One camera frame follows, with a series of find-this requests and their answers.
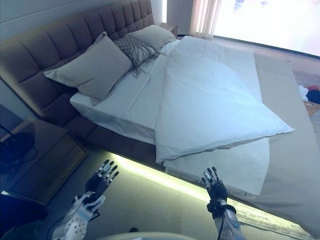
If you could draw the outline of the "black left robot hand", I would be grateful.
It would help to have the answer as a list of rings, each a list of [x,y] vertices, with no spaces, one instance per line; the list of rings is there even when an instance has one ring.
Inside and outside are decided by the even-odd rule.
[[[85,184],[85,192],[100,197],[117,177],[118,165],[109,159],[105,160]]]

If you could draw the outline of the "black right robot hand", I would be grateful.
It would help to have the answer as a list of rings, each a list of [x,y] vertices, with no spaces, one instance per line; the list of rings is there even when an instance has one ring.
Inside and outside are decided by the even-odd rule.
[[[227,189],[214,166],[203,172],[201,180],[212,201],[227,201]]]

